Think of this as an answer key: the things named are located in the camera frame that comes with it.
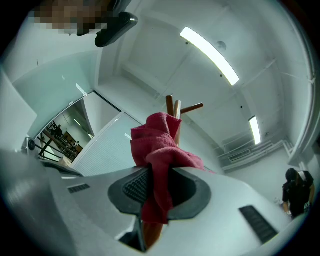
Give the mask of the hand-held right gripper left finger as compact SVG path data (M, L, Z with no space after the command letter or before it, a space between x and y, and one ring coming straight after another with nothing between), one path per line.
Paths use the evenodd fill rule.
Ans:
M147 168L88 177L59 164L46 171L80 255L145 256L141 208L152 188Z

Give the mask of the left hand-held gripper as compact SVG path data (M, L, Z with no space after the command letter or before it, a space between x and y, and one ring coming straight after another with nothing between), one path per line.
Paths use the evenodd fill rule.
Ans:
M35 141L30 138L26 137L24 140L24 152L26 155L31 156L31 157L37 157L38 156L38 151L36 150L36 143Z

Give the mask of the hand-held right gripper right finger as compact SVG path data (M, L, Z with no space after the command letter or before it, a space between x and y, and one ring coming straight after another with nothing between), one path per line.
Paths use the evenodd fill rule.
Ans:
M191 167L169 174L177 195L190 198L168 213L147 256L276 256L306 220L292 220L240 180Z

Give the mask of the red cloth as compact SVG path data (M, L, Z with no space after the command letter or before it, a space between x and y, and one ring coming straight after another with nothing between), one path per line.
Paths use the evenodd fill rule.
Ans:
M137 166L151 165L153 192L141 211L146 223L167 224L173 208L168 189L170 167L191 167L204 171L202 159L177 146L175 138L182 120L165 112L150 115L146 124L131 129L131 153Z

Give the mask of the wooden coat stand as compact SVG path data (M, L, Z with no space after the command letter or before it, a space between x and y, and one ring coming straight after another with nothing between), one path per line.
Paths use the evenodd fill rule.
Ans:
M177 100L175 103L173 103L173 97L171 95L167 95L165 99L167 113L177 119L179 119L182 114L192 112L204 107L204 104L201 102L192 106L182 108L182 102L180 100ZM142 234L146 249L149 249L156 243L156 241L161 236L162 229L163 224L147 222L142 223Z

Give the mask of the black metal railing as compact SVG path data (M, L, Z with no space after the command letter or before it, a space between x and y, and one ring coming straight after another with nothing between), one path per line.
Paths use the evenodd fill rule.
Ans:
M83 150L79 141L76 141L67 131L63 132L61 125L51 121L36 137L35 147L39 157L43 160L58 162L66 157L71 163Z

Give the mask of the white air vent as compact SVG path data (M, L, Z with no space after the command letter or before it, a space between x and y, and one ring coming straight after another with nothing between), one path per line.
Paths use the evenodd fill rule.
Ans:
M233 163L233 162L239 161L239 160L249 156L250 154L251 154L250 149L246 149L246 150L244 150L242 152L238 152L238 153L236 153L234 155L229 156L228 159L229 159L230 162Z

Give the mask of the short ceiling light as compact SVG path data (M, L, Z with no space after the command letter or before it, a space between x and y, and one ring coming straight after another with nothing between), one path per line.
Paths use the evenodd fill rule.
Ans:
M261 143L261 133L260 128L258 124L258 119L256 116L253 116L249 119L250 129L252 131L253 139L255 145L258 145Z

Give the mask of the long ceiling light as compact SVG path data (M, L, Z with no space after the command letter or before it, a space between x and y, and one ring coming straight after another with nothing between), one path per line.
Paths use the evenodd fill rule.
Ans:
M240 80L223 55L200 34L189 27L185 27L179 35L204 53L222 72L231 86L234 86Z

